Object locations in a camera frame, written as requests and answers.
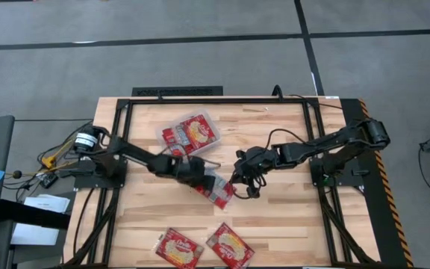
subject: robotic arm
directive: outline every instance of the robotic arm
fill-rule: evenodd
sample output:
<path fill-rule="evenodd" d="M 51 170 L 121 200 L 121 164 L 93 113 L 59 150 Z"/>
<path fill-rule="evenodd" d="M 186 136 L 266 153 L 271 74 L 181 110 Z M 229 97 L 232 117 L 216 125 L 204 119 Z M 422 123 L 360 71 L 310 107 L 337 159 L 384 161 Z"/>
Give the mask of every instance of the robotic arm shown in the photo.
<path fill-rule="evenodd" d="M 234 164 L 235 170 L 230 181 L 233 184 L 248 185 L 248 196 L 245 198 L 258 198 L 260 188 L 266 184 L 263 175 L 271 170 L 292 169 L 313 157 L 311 162 L 317 165 L 321 175 L 336 178 L 346 162 L 365 151 L 381 150 L 389 142 L 390 138 L 382 122 L 368 119 L 308 142 L 276 144 L 271 149 L 255 146 L 246 152 L 237 151 L 239 159 Z M 342 146 L 340 151 L 328 153 L 329 150 Z"/>
<path fill-rule="evenodd" d="M 102 141 L 109 137 L 109 144 Z M 116 171 L 119 158 L 137 162 L 147 167 L 156 176 L 175 179 L 181 184 L 192 188 L 202 186 L 211 191 L 215 178 L 205 175 L 205 161 L 196 156 L 172 156 L 153 154 L 124 141 L 117 136 L 110 136 L 109 131 L 102 127 L 88 126 L 81 130 L 72 148 L 76 154 L 88 157 L 96 163 L 96 172 L 110 178 Z"/>

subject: wooden tabletop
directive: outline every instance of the wooden tabletop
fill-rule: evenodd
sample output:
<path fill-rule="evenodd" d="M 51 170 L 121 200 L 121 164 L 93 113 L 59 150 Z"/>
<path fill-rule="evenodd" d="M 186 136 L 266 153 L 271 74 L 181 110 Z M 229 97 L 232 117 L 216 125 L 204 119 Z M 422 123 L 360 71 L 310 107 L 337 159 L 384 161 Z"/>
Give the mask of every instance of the wooden tabletop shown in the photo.
<path fill-rule="evenodd" d="M 117 98 L 113 97 L 99 99 L 95 126 L 111 130 L 116 101 Z M 320 98 L 320 102 L 340 106 L 339 99 Z M 155 138 L 156 127 L 200 107 L 208 110 L 222 135 L 221 145 L 201 156 L 220 162 L 222 166 L 217 172 L 227 180 L 237 160 L 235 152 L 252 146 L 264 146 L 271 130 L 289 129 L 308 139 L 301 105 L 197 104 L 135 105 L 129 141 L 150 152 L 160 152 L 162 149 Z M 327 134 L 345 126 L 340 109 L 322 106 L 321 113 Z M 119 126 L 121 133 L 123 121 Z M 276 132 L 271 143 L 294 141 L 296 139 L 291 135 Z M 224 266 L 205 244 L 222 222 L 226 222 L 255 250 L 252 266 L 329 265 L 320 203 L 317 190 L 311 184 L 308 163 L 300 164 L 293 170 L 271 171 L 266 180 L 267 186 L 261 189 L 259 199 L 239 200 L 234 197 L 225 210 L 221 210 L 189 187 L 172 179 L 157 178 L 145 167 L 129 162 L 126 184 L 121 191 L 116 213 L 109 266 L 171 266 L 157 256 L 154 249 L 159 236 L 168 227 L 175 228 L 205 247 L 198 266 Z M 338 190 L 346 228 L 369 256 L 379 260 L 364 197 L 351 187 Z M 88 193 L 88 190 L 80 190 L 75 198 L 64 246 L 66 261 L 72 258 L 75 228 Z M 98 199 L 99 190 L 95 190 L 82 217 L 77 248 L 93 228 Z M 338 259 L 342 260 L 339 236 L 336 229 L 333 230 Z M 99 237 L 97 262 L 102 259 L 104 239 L 105 231 Z"/>

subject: snack package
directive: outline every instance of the snack package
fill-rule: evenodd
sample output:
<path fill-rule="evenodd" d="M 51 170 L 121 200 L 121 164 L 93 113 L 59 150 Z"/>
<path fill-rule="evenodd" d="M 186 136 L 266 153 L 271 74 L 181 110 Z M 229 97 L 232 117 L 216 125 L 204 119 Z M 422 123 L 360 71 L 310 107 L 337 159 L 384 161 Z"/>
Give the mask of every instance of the snack package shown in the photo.
<path fill-rule="evenodd" d="M 157 137 L 176 156 L 195 155 L 220 141 L 220 134 L 214 122 L 203 109 L 180 117 L 169 126 L 158 129 Z"/>
<path fill-rule="evenodd" d="M 214 188 L 212 191 L 209 191 L 205 190 L 202 186 L 197 186 L 195 190 L 207 197 L 207 199 L 219 208 L 224 209 L 233 196 L 233 187 L 212 169 L 206 169 L 205 175 L 215 176 Z"/>
<path fill-rule="evenodd" d="M 207 240 L 207 245 L 231 268 L 241 269 L 249 265 L 255 251 L 249 247 L 225 223 Z"/>
<path fill-rule="evenodd" d="M 186 238 L 172 228 L 168 228 L 160 239 L 155 251 L 157 255 L 180 269 L 195 268 L 204 247 Z"/>

